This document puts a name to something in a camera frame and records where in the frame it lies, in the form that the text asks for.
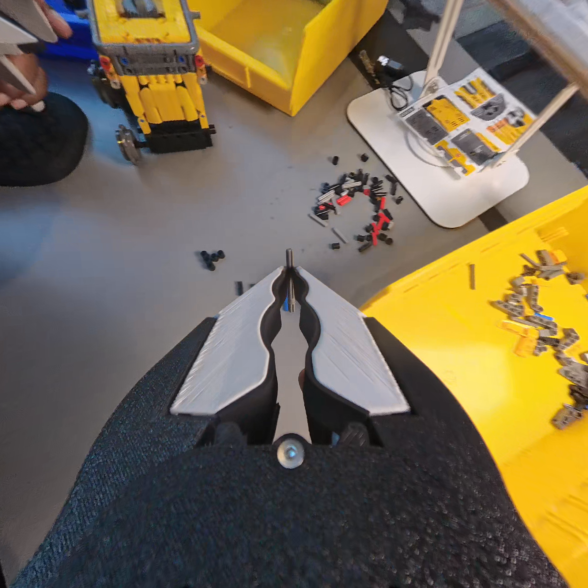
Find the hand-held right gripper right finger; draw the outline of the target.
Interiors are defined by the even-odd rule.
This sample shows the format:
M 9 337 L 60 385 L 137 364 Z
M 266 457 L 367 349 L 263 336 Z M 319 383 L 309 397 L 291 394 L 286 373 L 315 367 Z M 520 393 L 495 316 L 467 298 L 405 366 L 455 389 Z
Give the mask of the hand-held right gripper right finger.
M 309 433 L 342 434 L 349 423 L 410 413 L 410 405 L 358 308 L 296 269 L 299 327 L 307 343 L 303 400 Z

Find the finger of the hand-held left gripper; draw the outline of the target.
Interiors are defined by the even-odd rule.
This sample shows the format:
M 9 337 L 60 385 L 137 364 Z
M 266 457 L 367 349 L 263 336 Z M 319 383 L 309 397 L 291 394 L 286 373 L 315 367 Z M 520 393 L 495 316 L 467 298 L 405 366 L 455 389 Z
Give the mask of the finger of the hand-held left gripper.
M 39 63 L 35 54 L 1 55 L 1 93 L 36 94 Z
M 1 43 L 54 43 L 58 37 L 36 1 L 1 1 Z

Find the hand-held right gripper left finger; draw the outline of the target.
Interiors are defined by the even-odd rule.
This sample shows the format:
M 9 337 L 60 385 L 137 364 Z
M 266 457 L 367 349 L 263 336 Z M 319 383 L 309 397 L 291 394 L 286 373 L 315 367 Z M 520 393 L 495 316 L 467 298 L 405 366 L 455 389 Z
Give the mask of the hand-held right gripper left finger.
M 275 355 L 285 267 L 278 267 L 213 321 L 171 403 L 174 416 L 212 416 L 246 435 L 268 435 L 277 405 Z

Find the yellow toy brick vehicle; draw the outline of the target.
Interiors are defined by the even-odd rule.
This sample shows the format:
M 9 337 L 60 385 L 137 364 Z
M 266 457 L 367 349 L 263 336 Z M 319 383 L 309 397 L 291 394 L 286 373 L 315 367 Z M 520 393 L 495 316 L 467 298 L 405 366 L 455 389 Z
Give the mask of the yellow toy brick vehicle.
M 116 142 L 139 166 L 155 155 L 212 147 L 202 88 L 208 81 L 195 20 L 187 1 L 87 1 L 98 59 L 88 73 L 103 103 L 122 111 Z

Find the grey desk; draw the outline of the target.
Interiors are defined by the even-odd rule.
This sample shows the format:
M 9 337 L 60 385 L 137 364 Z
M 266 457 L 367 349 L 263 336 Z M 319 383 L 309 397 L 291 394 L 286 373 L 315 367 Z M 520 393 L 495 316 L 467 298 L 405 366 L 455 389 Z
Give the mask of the grey desk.
M 50 89 L 90 122 L 84 156 L 46 187 L 1 189 L 1 564 L 11 584 L 52 527 L 92 443 L 136 382 L 201 320 L 295 261 L 356 306 L 586 179 L 544 135 L 520 151 L 528 185 L 457 229 L 403 190 L 394 245 L 332 252 L 307 216 L 339 169 L 387 173 L 348 122 L 364 78 L 348 59 L 293 118 L 222 77 L 205 90 L 214 146 L 125 162 L 125 123 L 82 62 L 43 58 Z M 215 271 L 200 251 L 223 250 Z

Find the person's left hand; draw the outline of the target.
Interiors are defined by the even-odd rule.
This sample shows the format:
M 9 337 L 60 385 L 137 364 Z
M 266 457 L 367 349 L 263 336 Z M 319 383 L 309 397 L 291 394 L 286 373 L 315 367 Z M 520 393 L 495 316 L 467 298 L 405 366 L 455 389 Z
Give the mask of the person's left hand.
M 71 35 L 46 1 L 1 1 L 1 107 L 44 109 L 48 82 L 36 52 Z

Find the blue plastic bin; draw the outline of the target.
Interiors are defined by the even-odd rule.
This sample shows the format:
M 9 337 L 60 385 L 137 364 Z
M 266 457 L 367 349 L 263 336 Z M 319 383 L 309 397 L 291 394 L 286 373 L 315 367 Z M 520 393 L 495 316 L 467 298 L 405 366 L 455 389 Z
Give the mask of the blue plastic bin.
M 79 14 L 85 14 L 86 1 L 47 1 L 47 4 L 70 26 L 72 35 L 57 43 L 45 44 L 43 56 L 77 61 L 97 60 L 98 54 L 92 42 L 89 22 Z

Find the yellow plastic bin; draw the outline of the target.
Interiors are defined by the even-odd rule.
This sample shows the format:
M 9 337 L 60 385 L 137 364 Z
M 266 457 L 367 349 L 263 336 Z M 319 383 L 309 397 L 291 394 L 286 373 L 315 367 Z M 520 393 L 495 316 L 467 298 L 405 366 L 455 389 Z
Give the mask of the yellow plastic bin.
M 295 116 L 377 23 L 387 1 L 189 1 L 213 71 Z
M 493 305 L 546 251 L 587 275 L 587 188 L 391 284 L 362 310 L 460 401 L 525 524 L 570 587 L 587 587 L 587 409 L 574 419 L 553 347 Z

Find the pile of small brick pieces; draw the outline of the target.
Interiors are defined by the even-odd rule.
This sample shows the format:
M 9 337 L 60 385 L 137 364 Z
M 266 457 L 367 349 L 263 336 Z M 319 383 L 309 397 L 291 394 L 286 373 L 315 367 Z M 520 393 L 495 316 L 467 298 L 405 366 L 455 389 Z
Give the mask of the pile of small brick pieces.
M 307 216 L 332 234 L 329 250 L 354 245 L 365 254 L 377 246 L 394 245 L 394 209 L 404 200 L 396 175 L 378 176 L 358 167 L 321 183 Z

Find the pile of grey brick pieces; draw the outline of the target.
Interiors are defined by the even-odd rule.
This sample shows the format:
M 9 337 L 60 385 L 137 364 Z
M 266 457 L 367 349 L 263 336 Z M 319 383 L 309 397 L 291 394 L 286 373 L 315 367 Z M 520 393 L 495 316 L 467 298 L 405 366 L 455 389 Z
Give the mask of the pile of grey brick pieces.
M 587 415 L 587 352 L 575 352 L 581 335 L 574 327 L 561 326 L 541 303 L 541 290 L 557 278 L 580 285 L 586 274 L 569 269 L 569 257 L 562 249 L 538 249 L 534 257 L 521 253 L 519 274 L 508 280 L 500 298 L 490 299 L 491 309 L 500 312 L 496 327 L 516 337 L 513 353 L 519 358 L 542 357 L 549 353 L 557 363 L 557 374 L 565 379 L 567 402 L 550 419 L 558 431 L 569 429 Z

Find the white oval board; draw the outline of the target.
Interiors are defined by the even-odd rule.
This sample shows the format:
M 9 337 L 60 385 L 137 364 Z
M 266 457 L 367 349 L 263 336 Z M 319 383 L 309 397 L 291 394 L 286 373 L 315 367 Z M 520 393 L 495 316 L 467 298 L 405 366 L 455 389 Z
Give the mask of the white oval board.
M 405 82 L 409 89 L 404 90 L 404 108 L 448 85 L 438 77 L 433 85 L 435 91 L 425 94 L 423 87 L 420 91 L 413 90 L 412 76 L 399 81 L 403 89 Z M 447 229 L 463 226 L 527 185 L 529 171 L 517 155 L 511 154 L 500 163 L 522 136 L 481 172 L 458 178 L 399 119 L 398 112 L 404 108 L 398 110 L 394 107 L 396 103 L 391 91 L 376 89 L 350 102 L 348 120 L 438 226 Z

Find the building instruction booklet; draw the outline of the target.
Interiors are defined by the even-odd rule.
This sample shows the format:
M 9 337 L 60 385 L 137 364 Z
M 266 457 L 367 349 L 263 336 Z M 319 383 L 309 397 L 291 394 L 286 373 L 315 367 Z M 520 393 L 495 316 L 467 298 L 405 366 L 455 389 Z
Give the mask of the building instruction booklet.
M 484 170 L 522 136 L 534 113 L 482 68 L 398 112 L 458 178 Z

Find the black flat pad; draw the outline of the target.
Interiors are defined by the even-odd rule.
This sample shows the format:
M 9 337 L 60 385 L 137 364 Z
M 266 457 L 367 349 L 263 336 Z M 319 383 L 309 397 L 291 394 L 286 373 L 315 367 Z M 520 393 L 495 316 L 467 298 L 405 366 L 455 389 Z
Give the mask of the black flat pad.
M 379 88 L 374 77 L 366 69 L 362 56 L 375 63 L 380 56 L 399 62 L 403 67 L 401 78 L 412 75 L 413 90 L 420 91 L 426 75 L 429 58 L 436 55 L 437 34 L 443 17 L 428 13 L 419 1 L 390 1 L 383 15 L 349 53 L 349 60 L 364 78 L 363 94 Z

